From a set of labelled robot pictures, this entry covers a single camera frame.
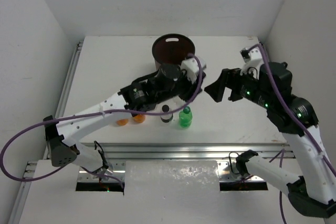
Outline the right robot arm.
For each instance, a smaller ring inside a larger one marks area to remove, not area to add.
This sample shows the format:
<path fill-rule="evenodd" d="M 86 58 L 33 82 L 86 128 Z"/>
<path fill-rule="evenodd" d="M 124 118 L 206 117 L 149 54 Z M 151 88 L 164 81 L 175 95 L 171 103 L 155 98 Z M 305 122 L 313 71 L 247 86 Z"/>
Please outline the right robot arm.
<path fill-rule="evenodd" d="M 239 176 L 256 175 L 285 194 L 301 215 L 327 220 L 335 215 L 335 171 L 323 148 L 313 106 L 292 94 L 291 81 L 286 63 L 270 62 L 261 65 L 258 78 L 239 68 L 223 69 L 205 92 L 221 102 L 225 89 L 230 89 L 230 101 L 247 99 L 263 107 L 301 169 L 299 175 L 287 172 L 248 150 L 236 157 L 234 167 Z"/>

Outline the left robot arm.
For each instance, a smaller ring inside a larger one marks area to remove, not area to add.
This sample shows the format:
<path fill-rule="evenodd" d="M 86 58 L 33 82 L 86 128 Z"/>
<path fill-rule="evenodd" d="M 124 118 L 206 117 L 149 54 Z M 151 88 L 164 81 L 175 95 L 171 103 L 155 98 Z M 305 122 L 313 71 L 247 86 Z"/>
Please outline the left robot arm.
<path fill-rule="evenodd" d="M 206 77 L 204 68 L 194 59 L 184 60 L 180 65 L 162 64 L 156 72 L 133 80 L 109 98 L 68 120 L 61 118 L 59 122 L 52 122 L 52 116 L 44 118 L 52 166 L 75 164 L 93 174 L 112 174 L 112 165 L 99 143 L 89 148 L 80 140 L 117 121 L 151 112 L 158 104 L 174 97 L 185 102 L 194 100 Z"/>

